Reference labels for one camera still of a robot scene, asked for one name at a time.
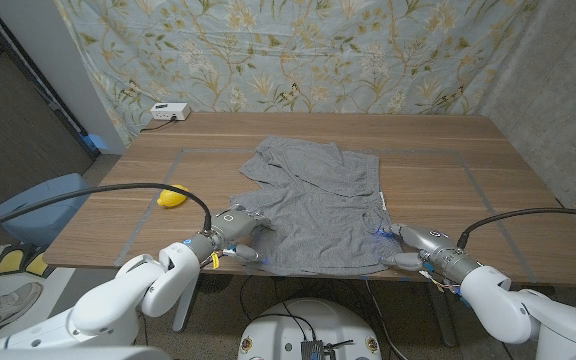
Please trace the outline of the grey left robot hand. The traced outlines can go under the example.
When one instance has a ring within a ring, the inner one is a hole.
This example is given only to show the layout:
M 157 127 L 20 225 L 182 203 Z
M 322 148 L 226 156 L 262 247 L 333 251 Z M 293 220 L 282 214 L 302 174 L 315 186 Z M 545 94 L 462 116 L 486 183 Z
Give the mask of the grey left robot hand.
M 234 204 L 213 216 L 210 228 L 202 233 L 211 241 L 213 248 L 224 256 L 243 263 L 255 263 L 263 260 L 261 252 L 239 243 L 239 240 L 249 237 L 259 227 L 269 228 L 270 220 L 258 212 Z

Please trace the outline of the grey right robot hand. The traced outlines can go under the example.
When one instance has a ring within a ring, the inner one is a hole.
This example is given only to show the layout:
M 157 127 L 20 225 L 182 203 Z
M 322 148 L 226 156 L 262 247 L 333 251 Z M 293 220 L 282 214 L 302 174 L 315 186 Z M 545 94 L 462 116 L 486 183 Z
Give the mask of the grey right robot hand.
M 410 251 L 382 258 L 384 265 L 407 271 L 422 270 L 425 265 L 430 265 L 442 277 L 457 284 L 481 266 L 440 231 L 396 224 L 391 226 L 391 233 L 402 248 Z

